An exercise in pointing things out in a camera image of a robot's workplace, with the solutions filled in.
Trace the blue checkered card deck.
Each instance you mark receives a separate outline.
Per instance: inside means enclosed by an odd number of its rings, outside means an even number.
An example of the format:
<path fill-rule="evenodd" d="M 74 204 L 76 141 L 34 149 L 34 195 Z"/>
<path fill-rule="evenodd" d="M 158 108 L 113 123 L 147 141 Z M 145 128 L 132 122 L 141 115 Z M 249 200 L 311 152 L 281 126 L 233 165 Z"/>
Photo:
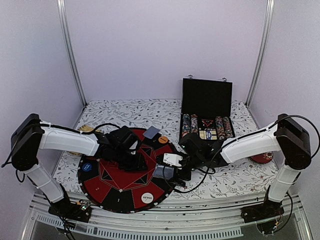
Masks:
<path fill-rule="evenodd" d="M 175 175 L 175 168 L 171 166 L 156 164 L 152 176 L 159 179 L 170 180 Z"/>

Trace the white dealer button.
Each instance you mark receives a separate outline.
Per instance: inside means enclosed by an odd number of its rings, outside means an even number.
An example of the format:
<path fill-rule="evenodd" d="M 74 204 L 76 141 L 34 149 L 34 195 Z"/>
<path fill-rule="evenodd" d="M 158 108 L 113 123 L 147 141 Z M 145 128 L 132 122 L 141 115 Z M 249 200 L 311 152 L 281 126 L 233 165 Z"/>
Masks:
<path fill-rule="evenodd" d="M 145 192 L 141 195 L 141 201 L 144 204 L 150 204 L 154 200 L 154 196 L 150 192 Z"/>

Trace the single blue playing card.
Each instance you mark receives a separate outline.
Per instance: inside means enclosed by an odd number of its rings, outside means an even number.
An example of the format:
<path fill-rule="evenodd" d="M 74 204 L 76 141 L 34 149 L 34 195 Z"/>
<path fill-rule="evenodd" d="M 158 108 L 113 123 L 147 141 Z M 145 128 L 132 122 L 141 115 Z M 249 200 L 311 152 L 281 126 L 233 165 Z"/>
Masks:
<path fill-rule="evenodd" d="M 154 136 L 156 136 L 160 130 L 154 126 L 150 126 L 144 133 L 143 136 L 148 139 L 152 139 Z"/>

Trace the blue small blind button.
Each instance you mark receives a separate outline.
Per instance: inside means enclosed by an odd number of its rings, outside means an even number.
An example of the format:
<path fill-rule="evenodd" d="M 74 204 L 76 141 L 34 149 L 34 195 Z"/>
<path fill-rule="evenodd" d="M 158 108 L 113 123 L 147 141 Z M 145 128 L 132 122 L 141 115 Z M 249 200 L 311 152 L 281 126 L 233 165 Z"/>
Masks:
<path fill-rule="evenodd" d="M 83 172 L 89 172 L 92 170 L 92 164 L 91 163 L 85 163 L 81 167 Z"/>

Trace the orange big blind button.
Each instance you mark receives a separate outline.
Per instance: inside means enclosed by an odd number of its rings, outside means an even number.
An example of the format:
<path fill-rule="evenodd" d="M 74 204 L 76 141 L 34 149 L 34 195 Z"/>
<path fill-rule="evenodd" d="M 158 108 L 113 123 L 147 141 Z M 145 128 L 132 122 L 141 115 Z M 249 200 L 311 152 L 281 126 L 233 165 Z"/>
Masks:
<path fill-rule="evenodd" d="M 161 143 L 161 144 L 166 144 L 169 140 L 166 136 L 160 136 L 158 138 L 158 141 Z"/>

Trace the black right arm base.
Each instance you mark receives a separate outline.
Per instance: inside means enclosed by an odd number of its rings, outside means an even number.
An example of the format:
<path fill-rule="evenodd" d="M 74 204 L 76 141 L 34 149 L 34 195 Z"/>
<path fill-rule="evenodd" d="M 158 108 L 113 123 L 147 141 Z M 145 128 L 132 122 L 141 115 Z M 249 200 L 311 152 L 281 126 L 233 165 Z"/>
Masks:
<path fill-rule="evenodd" d="M 246 206 L 241 208 L 240 216 L 245 223 L 256 222 L 284 214 L 284 208 L 281 203 L 267 203 Z"/>

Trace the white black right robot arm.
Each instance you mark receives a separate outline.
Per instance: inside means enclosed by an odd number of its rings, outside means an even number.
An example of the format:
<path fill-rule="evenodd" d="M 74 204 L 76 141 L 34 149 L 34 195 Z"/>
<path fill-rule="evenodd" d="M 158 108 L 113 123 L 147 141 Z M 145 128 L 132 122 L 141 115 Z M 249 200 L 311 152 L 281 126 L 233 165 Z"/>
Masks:
<path fill-rule="evenodd" d="M 278 204 L 298 179 L 300 172 L 306 169 L 316 156 L 311 153 L 308 131 L 295 121 L 296 118 L 297 115 L 283 113 L 264 128 L 240 137 L 217 140 L 212 144 L 195 133 L 188 133 L 178 144 L 189 157 L 187 167 L 193 169 L 203 166 L 214 169 L 244 158 L 282 152 L 283 165 L 267 189 L 266 201 L 258 208 L 262 218 L 269 218 L 278 210 Z"/>

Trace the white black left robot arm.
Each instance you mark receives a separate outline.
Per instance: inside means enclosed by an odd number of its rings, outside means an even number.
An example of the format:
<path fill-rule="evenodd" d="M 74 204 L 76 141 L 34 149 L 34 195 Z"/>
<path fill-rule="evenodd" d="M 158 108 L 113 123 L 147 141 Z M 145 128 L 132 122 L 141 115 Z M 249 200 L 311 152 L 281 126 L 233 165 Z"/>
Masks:
<path fill-rule="evenodd" d="M 11 136 L 11 150 L 1 165 L 12 165 L 25 174 L 38 187 L 55 209 L 63 216 L 74 213 L 74 205 L 67 200 L 63 187 L 46 170 L 49 161 L 41 163 L 43 152 L 74 152 L 87 157 L 114 161 L 127 172 L 147 170 L 145 158 L 140 154 L 141 140 L 127 126 L 117 126 L 109 133 L 94 128 L 80 131 L 41 121 L 38 114 L 30 114 Z"/>

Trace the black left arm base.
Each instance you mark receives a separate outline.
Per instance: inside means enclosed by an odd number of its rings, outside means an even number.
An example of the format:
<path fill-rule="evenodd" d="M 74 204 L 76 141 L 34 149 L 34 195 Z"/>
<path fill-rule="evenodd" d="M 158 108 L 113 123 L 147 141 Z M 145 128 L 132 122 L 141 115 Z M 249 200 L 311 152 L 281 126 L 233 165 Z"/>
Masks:
<path fill-rule="evenodd" d="M 80 199 L 77 202 L 71 202 L 69 198 L 64 198 L 58 202 L 50 202 L 48 213 L 79 222 L 88 223 L 91 217 L 91 202 Z"/>

